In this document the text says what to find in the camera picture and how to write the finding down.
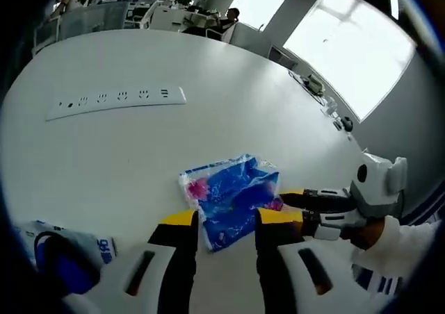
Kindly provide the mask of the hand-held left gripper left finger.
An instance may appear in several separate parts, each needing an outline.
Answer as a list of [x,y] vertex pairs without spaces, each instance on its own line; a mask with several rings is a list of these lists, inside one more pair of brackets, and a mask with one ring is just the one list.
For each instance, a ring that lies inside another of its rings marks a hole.
[[63,302],[71,313],[188,313],[198,229],[196,210],[165,217],[146,243],[105,265],[95,286]]

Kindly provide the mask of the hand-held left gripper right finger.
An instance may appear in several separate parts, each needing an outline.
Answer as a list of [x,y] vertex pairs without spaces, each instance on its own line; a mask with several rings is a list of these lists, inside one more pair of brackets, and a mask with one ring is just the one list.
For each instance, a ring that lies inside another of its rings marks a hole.
[[315,240],[312,211],[258,208],[257,273],[266,313],[352,313],[350,266]]

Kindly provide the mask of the person's right hand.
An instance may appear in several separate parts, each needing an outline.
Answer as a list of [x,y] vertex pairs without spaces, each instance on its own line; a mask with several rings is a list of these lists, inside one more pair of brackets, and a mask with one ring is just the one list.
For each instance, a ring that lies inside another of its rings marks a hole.
[[345,227],[340,234],[342,240],[349,240],[359,249],[371,248],[381,237],[385,227],[385,219],[369,219],[361,227]]

